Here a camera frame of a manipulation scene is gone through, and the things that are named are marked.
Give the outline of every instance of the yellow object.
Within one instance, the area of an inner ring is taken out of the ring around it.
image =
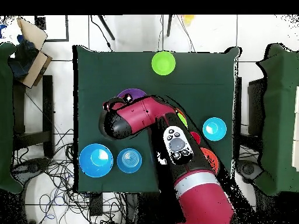
[[[183,15],[184,24],[186,26],[189,26],[191,24],[191,21],[193,20],[193,18],[194,18],[194,15]]]

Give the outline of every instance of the red bowl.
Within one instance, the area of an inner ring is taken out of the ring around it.
[[[200,135],[194,131],[190,131],[190,134],[192,135],[192,137],[195,139],[195,141],[199,145],[200,144]]]
[[[219,162],[216,155],[209,149],[205,149],[205,148],[200,148],[200,149],[203,152],[206,159],[208,160],[208,162],[210,162],[211,167],[215,172],[215,175],[217,175],[219,172]]]

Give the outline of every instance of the green bowl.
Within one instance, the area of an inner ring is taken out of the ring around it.
[[[168,51],[156,53],[152,58],[152,69],[161,76],[170,74],[175,69],[175,57]]]

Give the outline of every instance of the cardboard box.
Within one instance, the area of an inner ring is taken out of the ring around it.
[[[32,42],[35,48],[40,51],[47,38],[47,34],[42,29],[39,29],[23,18],[18,18],[17,21],[19,27],[21,28],[24,39]],[[33,85],[36,86],[40,79],[43,77],[43,74],[46,71],[51,60],[52,58],[50,56],[40,51],[33,61],[28,75],[24,79],[20,80],[20,82],[22,82],[29,88],[32,88]]]

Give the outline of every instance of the blue cup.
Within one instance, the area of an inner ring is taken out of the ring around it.
[[[219,141],[223,139],[227,133],[227,126],[225,122],[220,118],[209,118],[203,124],[203,134],[211,141]]]
[[[79,165],[87,176],[103,177],[108,174],[113,166],[113,156],[104,145],[93,143],[81,151]]]
[[[136,149],[123,149],[117,156],[117,165],[124,173],[135,173],[141,167],[142,157]]]

